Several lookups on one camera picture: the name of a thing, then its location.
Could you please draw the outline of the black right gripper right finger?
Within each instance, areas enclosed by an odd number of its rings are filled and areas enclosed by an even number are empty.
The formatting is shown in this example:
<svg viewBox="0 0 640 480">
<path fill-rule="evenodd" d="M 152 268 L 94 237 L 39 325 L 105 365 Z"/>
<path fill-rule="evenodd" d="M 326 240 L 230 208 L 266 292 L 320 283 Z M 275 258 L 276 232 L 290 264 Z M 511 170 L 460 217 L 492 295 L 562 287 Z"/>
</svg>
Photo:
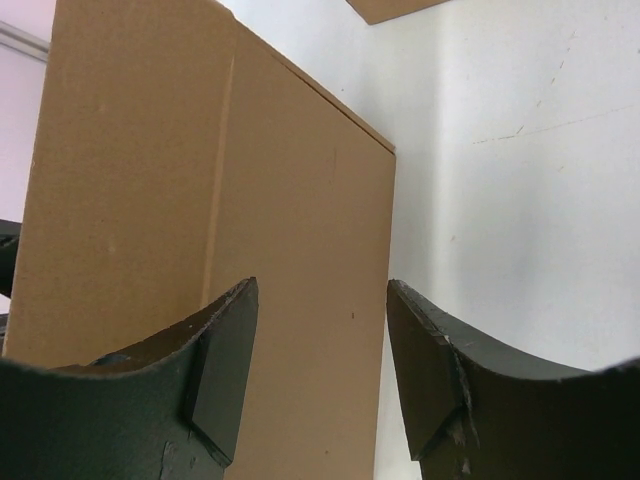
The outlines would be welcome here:
<svg viewBox="0 0 640 480">
<path fill-rule="evenodd" d="M 589 372 L 509 346 L 400 280 L 387 320 L 411 459 L 425 479 L 635 479 L 639 363 Z"/>
</svg>

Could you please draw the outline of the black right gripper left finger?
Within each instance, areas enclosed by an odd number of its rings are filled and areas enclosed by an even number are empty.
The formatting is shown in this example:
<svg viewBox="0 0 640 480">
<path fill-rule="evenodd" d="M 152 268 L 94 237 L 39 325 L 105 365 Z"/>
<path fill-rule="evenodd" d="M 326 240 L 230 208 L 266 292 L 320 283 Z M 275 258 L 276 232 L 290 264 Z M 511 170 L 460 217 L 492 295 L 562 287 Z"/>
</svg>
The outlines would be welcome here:
<svg viewBox="0 0 640 480">
<path fill-rule="evenodd" d="M 259 310 L 255 278 L 87 365 L 1 363 L 5 479 L 220 479 L 232 464 Z"/>
</svg>

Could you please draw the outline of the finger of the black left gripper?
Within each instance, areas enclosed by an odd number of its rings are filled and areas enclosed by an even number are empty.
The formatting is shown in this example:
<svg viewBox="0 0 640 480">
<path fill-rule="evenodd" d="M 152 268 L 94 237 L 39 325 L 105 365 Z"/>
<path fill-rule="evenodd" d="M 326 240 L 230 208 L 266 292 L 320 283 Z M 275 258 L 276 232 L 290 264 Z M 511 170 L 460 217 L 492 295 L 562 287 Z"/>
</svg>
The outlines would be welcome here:
<svg viewBox="0 0 640 480">
<path fill-rule="evenodd" d="M 0 292 L 8 298 L 13 287 L 20 231 L 20 223 L 0 221 Z"/>
</svg>

